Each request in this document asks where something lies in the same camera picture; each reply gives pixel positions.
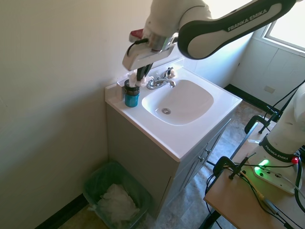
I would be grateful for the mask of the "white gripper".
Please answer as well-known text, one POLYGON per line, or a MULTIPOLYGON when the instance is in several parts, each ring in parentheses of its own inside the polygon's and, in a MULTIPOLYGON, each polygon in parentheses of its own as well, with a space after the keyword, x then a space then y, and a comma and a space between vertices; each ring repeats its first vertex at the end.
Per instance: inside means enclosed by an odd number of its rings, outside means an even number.
POLYGON ((136 41, 126 51, 122 64, 128 71, 137 69, 136 79, 140 82, 144 76, 147 76, 154 62, 165 59, 172 53, 177 41, 177 35, 171 37, 165 42, 165 48, 160 51, 149 47, 147 38, 136 41))

